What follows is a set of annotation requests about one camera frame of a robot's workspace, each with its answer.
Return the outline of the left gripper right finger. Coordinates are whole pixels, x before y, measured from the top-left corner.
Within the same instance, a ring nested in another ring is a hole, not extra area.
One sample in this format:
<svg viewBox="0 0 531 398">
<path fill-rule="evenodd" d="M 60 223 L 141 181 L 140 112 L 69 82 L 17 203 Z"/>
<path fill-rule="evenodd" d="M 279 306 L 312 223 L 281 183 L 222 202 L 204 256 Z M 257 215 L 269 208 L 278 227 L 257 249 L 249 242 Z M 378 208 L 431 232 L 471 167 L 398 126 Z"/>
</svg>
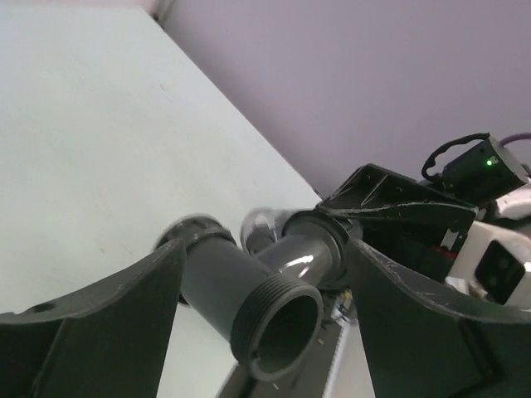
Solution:
<svg viewBox="0 0 531 398">
<path fill-rule="evenodd" d="M 530 314 L 440 284 L 352 239 L 346 260 L 377 397 L 528 397 Z"/>
</svg>

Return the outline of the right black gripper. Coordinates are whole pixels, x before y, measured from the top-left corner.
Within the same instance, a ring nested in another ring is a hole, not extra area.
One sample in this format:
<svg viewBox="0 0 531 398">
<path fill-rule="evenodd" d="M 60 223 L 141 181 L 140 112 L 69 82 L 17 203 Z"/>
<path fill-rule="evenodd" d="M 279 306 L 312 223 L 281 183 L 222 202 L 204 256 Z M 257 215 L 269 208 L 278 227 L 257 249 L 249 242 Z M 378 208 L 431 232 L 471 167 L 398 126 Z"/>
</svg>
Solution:
<svg viewBox="0 0 531 398">
<path fill-rule="evenodd" d="M 316 208 L 358 219 L 365 243 L 440 283 L 477 216 L 475 206 L 374 164 L 356 170 Z"/>
</svg>

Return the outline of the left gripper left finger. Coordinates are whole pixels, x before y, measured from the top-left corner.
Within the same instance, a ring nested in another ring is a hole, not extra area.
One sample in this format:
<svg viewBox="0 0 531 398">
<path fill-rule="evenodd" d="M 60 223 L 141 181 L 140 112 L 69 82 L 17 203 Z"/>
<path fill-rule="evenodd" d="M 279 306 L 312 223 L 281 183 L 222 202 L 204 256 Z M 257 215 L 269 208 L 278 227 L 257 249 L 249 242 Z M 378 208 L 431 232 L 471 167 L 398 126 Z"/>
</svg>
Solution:
<svg viewBox="0 0 531 398">
<path fill-rule="evenodd" d="M 130 267 L 1 316 L 3 397 L 155 397 L 186 251 L 172 240 Z"/>
</svg>

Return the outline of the clear plastic threaded connector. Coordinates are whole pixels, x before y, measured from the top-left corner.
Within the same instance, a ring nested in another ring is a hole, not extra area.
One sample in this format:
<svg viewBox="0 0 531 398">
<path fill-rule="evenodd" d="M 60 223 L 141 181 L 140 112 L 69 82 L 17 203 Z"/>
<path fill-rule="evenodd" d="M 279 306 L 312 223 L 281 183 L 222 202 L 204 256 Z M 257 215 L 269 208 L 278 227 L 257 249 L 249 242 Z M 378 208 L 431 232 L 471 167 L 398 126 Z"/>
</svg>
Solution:
<svg viewBox="0 0 531 398">
<path fill-rule="evenodd" d="M 254 255 L 282 237 L 285 223 L 297 212 L 296 209 L 259 207 L 251 210 L 240 229 L 241 247 Z"/>
</svg>

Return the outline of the dark grey pipe fitting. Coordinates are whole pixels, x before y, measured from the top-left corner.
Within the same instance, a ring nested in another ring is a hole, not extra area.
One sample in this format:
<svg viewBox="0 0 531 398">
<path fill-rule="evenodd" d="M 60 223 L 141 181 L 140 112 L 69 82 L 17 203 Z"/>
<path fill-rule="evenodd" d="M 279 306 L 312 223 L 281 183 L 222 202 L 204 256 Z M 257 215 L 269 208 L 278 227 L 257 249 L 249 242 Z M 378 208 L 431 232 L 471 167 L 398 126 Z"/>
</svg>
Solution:
<svg viewBox="0 0 531 398">
<path fill-rule="evenodd" d="M 158 239 L 186 250 L 180 303 L 227 340 L 238 363 L 259 381 L 293 371 L 324 317 L 322 293 L 346 275 L 345 223 L 318 210 L 297 211 L 282 237 L 251 255 L 218 220 L 188 216 Z"/>
</svg>

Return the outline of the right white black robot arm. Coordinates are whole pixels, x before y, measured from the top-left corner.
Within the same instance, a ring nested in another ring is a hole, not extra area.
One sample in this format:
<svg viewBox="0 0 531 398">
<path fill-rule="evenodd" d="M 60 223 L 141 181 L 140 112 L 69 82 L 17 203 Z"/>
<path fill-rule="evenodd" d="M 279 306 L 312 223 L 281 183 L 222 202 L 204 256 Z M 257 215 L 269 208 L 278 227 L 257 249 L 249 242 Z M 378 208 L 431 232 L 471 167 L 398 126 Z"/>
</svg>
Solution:
<svg viewBox="0 0 531 398">
<path fill-rule="evenodd" d="M 363 240 L 398 264 L 441 282 L 480 210 L 527 182 L 515 156 L 489 133 L 439 147 L 423 180 L 368 164 L 330 197 L 323 213 L 363 226 Z"/>
</svg>

